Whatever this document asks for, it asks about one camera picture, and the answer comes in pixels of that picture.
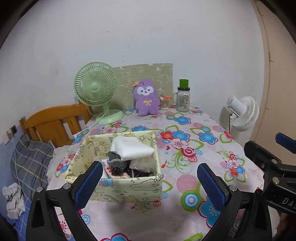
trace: stuffed animal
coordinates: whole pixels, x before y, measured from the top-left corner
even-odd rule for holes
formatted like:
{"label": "stuffed animal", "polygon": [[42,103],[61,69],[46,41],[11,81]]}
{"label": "stuffed animal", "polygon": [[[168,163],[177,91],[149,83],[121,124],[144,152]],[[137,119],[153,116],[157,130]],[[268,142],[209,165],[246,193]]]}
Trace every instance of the stuffed animal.
{"label": "stuffed animal", "polygon": [[135,86],[133,98],[136,101],[138,116],[156,115],[159,113],[160,101],[157,98],[157,89],[150,79],[144,79]]}

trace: wooden bed frame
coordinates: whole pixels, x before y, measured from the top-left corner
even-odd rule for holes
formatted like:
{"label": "wooden bed frame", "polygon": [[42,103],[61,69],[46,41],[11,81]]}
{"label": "wooden bed frame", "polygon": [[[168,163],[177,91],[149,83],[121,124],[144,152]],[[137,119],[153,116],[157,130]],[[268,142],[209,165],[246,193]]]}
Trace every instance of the wooden bed frame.
{"label": "wooden bed frame", "polygon": [[65,120],[72,134],[81,131],[78,116],[82,116],[85,124],[91,119],[90,107],[79,103],[61,105],[41,110],[27,120],[21,119],[20,124],[24,133],[34,141],[49,142],[55,147],[71,145],[73,139],[68,137],[62,120]]}

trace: yellow bow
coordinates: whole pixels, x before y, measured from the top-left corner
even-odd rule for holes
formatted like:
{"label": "yellow bow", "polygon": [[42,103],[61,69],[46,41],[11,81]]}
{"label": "yellow bow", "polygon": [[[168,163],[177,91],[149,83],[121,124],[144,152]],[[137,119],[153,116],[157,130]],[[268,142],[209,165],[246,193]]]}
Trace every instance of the yellow bow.
{"label": "yellow bow", "polygon": [[152,101],[152,100],[144,100],[143,103],[146,103],[146,106],[148,106],[148,105],[151,105],[151,104],[150,104],[151,101]]}

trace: table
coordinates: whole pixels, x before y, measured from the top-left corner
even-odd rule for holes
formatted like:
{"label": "table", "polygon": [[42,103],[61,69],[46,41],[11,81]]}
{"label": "table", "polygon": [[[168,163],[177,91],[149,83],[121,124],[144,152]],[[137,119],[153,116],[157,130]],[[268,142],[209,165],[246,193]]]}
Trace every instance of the table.
{"label": "table", "polygon": [[[140,117],[126,110],[124,117],[109,125],[95,125],[74,140],[61,161],[48,190],[65,183],[65,172],[80,143],[88,135],[154,130],[163,173],[162,200],[116,203],[90,200],[79,211],[89,229],[100,241],[195,241],[203,238],[218,219],[216,211],[197,179],[200,163],[207,163],[228,185],[254,192],[263,187],[263,172],[243,148],[197,106],[188,113],[173,106],[158,115]],[[88,126],[94,124],[91,119]],[[74,240],[61,209],[56,208],[68,240]],[[239,216],[229,235],[238,227]]]}

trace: gray plaid pillow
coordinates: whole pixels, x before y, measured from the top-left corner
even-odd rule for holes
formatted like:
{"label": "gray plaid pillow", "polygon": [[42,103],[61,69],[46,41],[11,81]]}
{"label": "gray plaid pillow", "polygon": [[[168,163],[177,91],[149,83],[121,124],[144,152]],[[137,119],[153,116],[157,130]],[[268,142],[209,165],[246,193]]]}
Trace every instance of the gray plaid pillow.
{"label": "gray plaid pillow", "polygon": [[15,146],[15,155],[12,154],[10,162],[11,172],[30,201],[37,187],[46,189],[48,186],[46,169],[53,151],[46,143],[31,141],[27,134],[23,134]]}

